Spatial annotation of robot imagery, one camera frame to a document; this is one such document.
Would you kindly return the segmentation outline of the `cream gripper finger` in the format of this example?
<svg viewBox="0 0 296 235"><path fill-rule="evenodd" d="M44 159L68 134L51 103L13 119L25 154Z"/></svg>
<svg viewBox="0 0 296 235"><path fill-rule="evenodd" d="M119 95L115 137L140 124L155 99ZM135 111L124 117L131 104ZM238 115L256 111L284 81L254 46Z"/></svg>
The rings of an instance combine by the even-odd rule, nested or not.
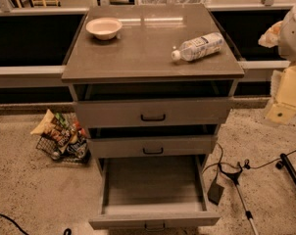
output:
<svg viewBox="0 0 296 235"><path fill-rule="evenodd" d="M281 25L282 21L279 21L268 28L267 31L259 38L258 44L267 48L277 46L279 42Z"/></svg>
<svg viewBox="0 0 296 235"><path fill-rule="evenodd" d="M271 98L264 111L265 120L272 124L286 124L295 116L296 65L272 73Z"/></svg>

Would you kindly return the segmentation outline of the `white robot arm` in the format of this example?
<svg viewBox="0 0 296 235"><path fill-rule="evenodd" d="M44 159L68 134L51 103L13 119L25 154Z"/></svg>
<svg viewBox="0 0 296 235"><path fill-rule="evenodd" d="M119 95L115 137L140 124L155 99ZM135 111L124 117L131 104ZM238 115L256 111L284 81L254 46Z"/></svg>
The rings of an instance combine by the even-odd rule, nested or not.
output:
<svg viewBox="0 0 296 235"><path fill-rule="evenodd" d="M290 62L283 71L272 73L271 98L264 112L265 122L286 124L296 115L296 4L282 21L261 35L258 44L268 48L277 46L279 56Z"/></svg>

